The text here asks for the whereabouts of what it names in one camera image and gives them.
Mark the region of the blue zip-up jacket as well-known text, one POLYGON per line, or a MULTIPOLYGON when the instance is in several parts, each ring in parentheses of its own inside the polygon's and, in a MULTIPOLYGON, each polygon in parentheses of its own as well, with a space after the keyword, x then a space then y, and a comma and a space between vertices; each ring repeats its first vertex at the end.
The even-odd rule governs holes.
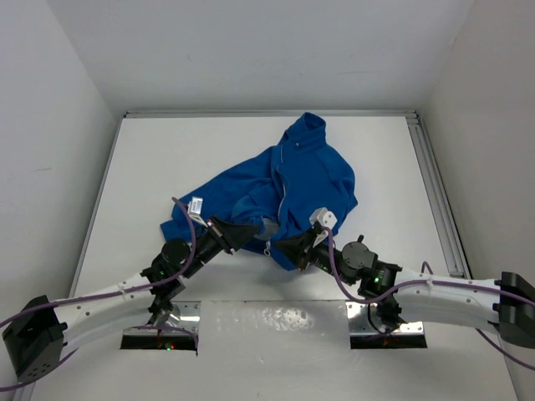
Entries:
POLYGON ((357 206, 352 167, 326 140, 327 123, 302 114, 276 145, 224 170, 180 198, 203 198, 201 216, 216 216, 235 224, 259 225, 259 234, 245 246, 263 254, 271 242, 271 258, 284 270, 291 263, 274 247, 275 241, 297 236, 310 226, 309 217, 326 207, 338 218, 338 232, 357 206))

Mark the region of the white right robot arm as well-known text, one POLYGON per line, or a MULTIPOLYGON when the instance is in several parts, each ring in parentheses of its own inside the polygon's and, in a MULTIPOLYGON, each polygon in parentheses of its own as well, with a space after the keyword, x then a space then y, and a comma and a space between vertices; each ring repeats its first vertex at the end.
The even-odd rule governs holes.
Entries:
POLYGON ((496 334, 522 348, 534 347, 534 287, 515 272, 498 279, 467 280, 404 269, 381 261, 361 239, 338 250, 310 229, 275 243, 298 269, 315 266, 342 291, 358 285, 358 301, 372 303, 385 327, 436 322, 496 334))

